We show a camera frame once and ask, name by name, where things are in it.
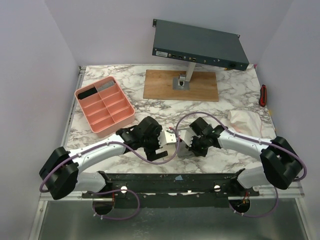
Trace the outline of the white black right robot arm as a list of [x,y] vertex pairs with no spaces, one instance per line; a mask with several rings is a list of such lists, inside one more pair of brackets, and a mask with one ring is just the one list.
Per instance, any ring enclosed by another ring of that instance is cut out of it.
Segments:
[[228,130],[213,128],[199,117],[189,125],[195,133],[188,150],[197,157],[205,157],[210,147],[233,150],[261,161],[261,166],[239,170],[231,179],[230,191],[241,196],[254,186],[273,185],[286,190],[303,170],[303,165],[288,141],[280,136],[260,139]]

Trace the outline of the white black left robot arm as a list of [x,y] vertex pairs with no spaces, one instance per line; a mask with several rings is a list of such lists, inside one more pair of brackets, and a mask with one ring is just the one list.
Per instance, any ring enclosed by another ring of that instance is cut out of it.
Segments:
[[39,171],[42,179],[40,191],[50,193],[54,200],[60,200],[74,191],[95,192],[104,198],[110,194],[111,185],[102,171],[88,173],[85,170],[104,160],[121,156],[142,148],[148,161],[155,161],[168,155],[160,149],[159,137],[163,127],[152,117],[145,117],[139,124],[121,128],[108,138],[92,145],[67,151],[56,148]]

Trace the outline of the grey cream underwear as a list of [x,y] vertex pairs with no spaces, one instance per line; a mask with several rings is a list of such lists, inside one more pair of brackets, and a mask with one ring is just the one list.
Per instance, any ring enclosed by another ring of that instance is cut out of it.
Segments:
[[179,150],[177,152],[177,156],[180,159],[188,159],[188,158],[192,158],[194,156],[194,153],[188,149],[187,145],[183,144],[179,147]]

